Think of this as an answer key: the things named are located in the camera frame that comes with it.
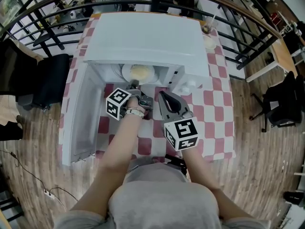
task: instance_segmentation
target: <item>office chair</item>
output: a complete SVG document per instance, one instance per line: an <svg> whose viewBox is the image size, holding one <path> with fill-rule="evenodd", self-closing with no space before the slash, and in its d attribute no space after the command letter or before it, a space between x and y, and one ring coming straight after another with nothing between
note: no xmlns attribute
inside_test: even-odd
<svg viewBox="0 0 305 229"><path fill-rule="evenodd" d="M305 108L305 89L301 75L295 79L293 72L289 72L282 83L269 87L261 101L257 95L251 94L262 107L262 111L255 117L250 116L252 121L264 115L264 128L267 131L267 120L271 127L295 126L302 122L302 110Z"/></svg>
<svg viewBox="0 0 305 229"><path fill-rule="evenodd" d="M13 41L0 42L0 94L14 95L19 105L48 109L62 101L69 72L69 56L55 55L39 61Z"/></svg>

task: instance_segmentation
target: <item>plate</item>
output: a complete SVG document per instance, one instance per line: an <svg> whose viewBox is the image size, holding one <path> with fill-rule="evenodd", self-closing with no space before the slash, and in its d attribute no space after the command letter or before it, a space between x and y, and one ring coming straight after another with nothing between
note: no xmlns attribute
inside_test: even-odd
<svg viewBox="0 0 305 229"><path fill-rule="evenodd" d="M122 68L122 75L124 77L124 79L128 82L132 81L132 80L137 80L137 79L132 79L131 77L131 69L132 66L134 66L134 64L124 64L123 68ZM140 85L149 83L153 80L154 78L154 67L151 65L147 65L149 67L149 72L148 72L148 76L145 79L142 79L139 81Z"/></svg>
<svg viewBox="0 0 305 229"><path fill-rule="evenodd" d="M204 46L206 49L215 49L216 48L217 45L211 37L209 37L207 35L203 35L203 40L204 40Z"/></svg>

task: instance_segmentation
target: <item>power strip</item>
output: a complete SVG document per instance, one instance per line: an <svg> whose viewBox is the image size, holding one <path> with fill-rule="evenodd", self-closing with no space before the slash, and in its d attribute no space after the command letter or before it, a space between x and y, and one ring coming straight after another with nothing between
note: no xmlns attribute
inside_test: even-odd
<svg viewBox="0 0 305 229"><path fill-rule="evenodd" d="M44 194L45 194L46 196L48 196L49 198L52 198L52 199L55 199L55 198L56 198L55 195L52 194L52 193L50 193L49 191L47 191L47 190L43 190L43 191L44 191Z"/></svg>

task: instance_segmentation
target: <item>hand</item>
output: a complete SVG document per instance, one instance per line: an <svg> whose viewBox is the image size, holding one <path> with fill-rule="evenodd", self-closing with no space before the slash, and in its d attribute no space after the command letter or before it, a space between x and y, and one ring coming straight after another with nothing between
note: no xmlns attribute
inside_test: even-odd
<svg viewBox="0 0 305 229"><path fill-rule="evenodd" d="M145 109L139 105L139 99L137 97L131 97L128 99L127 108L136 108L139 109L143 114L145 113Z"/></svg>

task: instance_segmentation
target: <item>checkered tablecloth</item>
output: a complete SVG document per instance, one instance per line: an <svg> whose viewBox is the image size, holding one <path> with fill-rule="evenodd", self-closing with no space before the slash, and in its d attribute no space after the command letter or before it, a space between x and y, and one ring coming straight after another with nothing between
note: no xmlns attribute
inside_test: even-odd
<svg viewBox="0 0 305 229"><path fill-rule="evenodd" d="M76 90L75 88L80 87L79 84L75 84L75 79L78 71L81 70L82 66L86 65L82 60L99 19L102 19L101 14L93 14L89 19L71 63L61 108L59 155L61 155L63 145L67 145L63 142L64 135L71 133L68 131L68 128L71 128L71 126L64 125L66 121L65 116L69 112L74 111L76 104L71 103L70 96ZM197 148L205 159L217 160L235 157L234 115L232 90L224 50L216 30L210 34L210 37L217 44L214 50L207 50L210 78L205 78L202 85L190 95L182 97L187 101L190 110L193 111L194 116L198 120L198 131L201 137ZM104 109L105 98L116 87L124 88L126 86L122 84L106 84L98 128L97 158L102 156L119 125L118 121L106 114ZM163 161L165 154L177 155L175 150L166 141L161 128L162 117L160 115L157 94L164 89L166 88L141 86L141 90L146 95L154 97L154 111L153 119L142 121L133 158L152 156Z"/></svg>

